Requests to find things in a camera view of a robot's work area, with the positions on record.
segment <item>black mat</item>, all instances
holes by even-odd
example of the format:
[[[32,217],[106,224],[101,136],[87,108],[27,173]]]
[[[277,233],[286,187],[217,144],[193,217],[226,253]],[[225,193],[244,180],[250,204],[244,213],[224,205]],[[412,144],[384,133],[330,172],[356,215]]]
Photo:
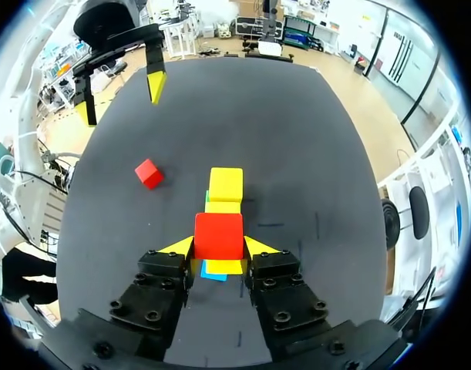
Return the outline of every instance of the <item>black mat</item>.
[[[244,169],[245,234],[302,262],[329,322],[378,318],[385,289],[384,221],[352,121],[313,69],[259,59],[167,63],[158,106],[142,69],[120,90],[76,170],[59,244],[60,310],[108,318],[138,259],[193,234],[211,167]],[[146,158],[165,184],[148,191]],[[281,224],[269,227],[265,224]],[[234,366],[270,359],[240,277],[198,278],[167,362]]]

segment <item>wooden floor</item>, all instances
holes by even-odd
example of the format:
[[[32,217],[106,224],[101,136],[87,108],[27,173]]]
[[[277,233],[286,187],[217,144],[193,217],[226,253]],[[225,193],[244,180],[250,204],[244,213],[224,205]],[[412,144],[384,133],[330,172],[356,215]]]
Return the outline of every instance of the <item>wooden floor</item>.
[[[220,55],[229,52],[243,56],[241,44],[241,40],[236,38],[200,39],[197,47],[216,47],[221,51]],[[316,68],[340,99],[364,143],[377,182],[399,167],[399,150],[404,150],[409,155],[414,153],[408,137],[387,102],[365,77],[354,72],[352,64],[338,56],[285,46],[284,56],[289,53],[294,55],[295,63]],[[179,60],[170,59],[166,53],[164,58],[166,62]],[[103,92],[95,94],[98,120],[124,82],[146,65],[144,49],[130,52],[123,59],[128,63],[126,70]],[[77,114],[67,109],[46,117],[40,125],[40,130],[49,149],[55,152],[82,153],[93,133],[93,129],[85,126]],[[391,290],[393,269],[394,253],[388,255],[388,281],[385,291]],[[58,302],[50,305],[49,310],[59,318]]]

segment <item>red block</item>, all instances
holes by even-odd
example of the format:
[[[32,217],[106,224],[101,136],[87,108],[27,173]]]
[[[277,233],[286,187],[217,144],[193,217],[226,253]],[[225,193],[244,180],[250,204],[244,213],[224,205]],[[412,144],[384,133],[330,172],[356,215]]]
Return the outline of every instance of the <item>red block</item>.
[[[197,214],[194,228],[194,258],[202,260],[244,258],[242,215]]]
[[[136,175],[145,187],[152,190],[163,181],[163,174],[156,168],[151,160],[145,160],[136,168]]]

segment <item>bolt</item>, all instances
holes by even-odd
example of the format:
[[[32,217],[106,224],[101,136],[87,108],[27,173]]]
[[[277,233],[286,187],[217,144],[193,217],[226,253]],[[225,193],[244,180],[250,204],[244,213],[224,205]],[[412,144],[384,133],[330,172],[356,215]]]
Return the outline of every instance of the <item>bolt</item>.
[[[304,280],[302,277],[302,274],[293,274],[290,276],[290,279],[294,282],[299,282],[299,281]]]
[[[121,308],[122,307],[122,302],[121,301],[111,301],[110,302],[110,307],[113,309]]]
[[[143,274],[141,272],[139,274],[136,274],[135,278],[136,278],[136,281],[145,281],[146,280],[146,274]]]
[[[113,356],[113,347],[106,341],[99,341],[93,346],[93,353],[96,357],[106,360]]]
[[[276,285],[276,280],[275,279],[264,279],[263,285],[265,288],[272,288],[273,286]]]
[[[324,301],[317,301],[315,304],[314,304],[314,309],[316,311],[322,311],[326,308],[326,302]]]
[[[169,289],[173,287],[173,280],[167,277],[166,279],[163,279],[161,282],[161,287],[164,289]]]
[[[150,311],[144,315],[144,318],[149,322],[157,322],[161,319],[161,313],[158,311]]]
[[[335,339],[329,344],[329,353],[334,356],[343,355],[345,353],[345,345],[338,339]]]
[[[284,324],[285,322],[289,322],[290,318],[291,318],[290,313],[286,311],[280,311],[273,317],[273,319],[279,324]]]
[[[362,361],[350,360],[345,363],[345,370],[362,370],[363,368]]]
[[[84,364],[81,367],[82,370],[99,370],[99,367],[94,364]]]

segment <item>black pants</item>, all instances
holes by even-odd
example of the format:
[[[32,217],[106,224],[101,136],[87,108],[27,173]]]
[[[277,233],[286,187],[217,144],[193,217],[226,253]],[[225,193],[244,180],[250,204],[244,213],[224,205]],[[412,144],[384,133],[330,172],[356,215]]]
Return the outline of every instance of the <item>black pants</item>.
[[[57,300],[57,284],[30,281],[23,276],[56,276],[56,264],[12,249],[2,260],[2,297],[18,302],[29,295],[35,304]]]

